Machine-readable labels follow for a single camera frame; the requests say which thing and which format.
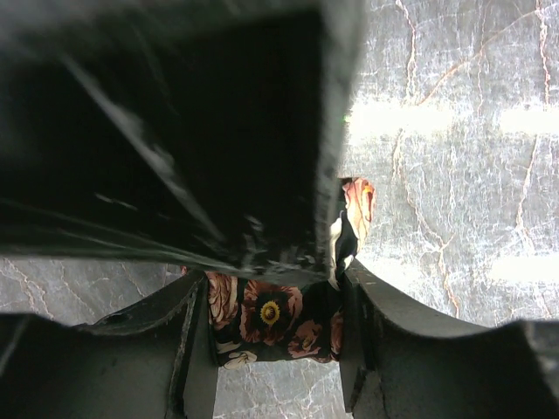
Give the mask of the black floral rose tie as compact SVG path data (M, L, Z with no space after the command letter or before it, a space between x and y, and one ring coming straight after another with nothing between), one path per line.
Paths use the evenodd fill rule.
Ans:
M340 180L330 226L328 279L303 287L206 272L211 335L219 366L257 361L337 361L342 351L344 273L362 249L376 189L362 177Z

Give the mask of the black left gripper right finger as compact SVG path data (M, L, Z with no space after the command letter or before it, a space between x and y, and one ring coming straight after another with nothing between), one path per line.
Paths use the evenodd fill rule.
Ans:
M359 262L346 270L343 295L340 373L353 417L557 417L556 322L455 319Z

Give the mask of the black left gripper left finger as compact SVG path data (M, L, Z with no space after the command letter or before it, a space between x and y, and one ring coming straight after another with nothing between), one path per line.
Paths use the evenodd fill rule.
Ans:
M88 325L1 318L4 418L210 418L208 280L190 271Z

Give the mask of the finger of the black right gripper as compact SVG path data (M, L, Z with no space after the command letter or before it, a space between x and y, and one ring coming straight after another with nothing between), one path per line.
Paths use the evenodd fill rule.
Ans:
M364 1L4 1L1 252L328 278Z

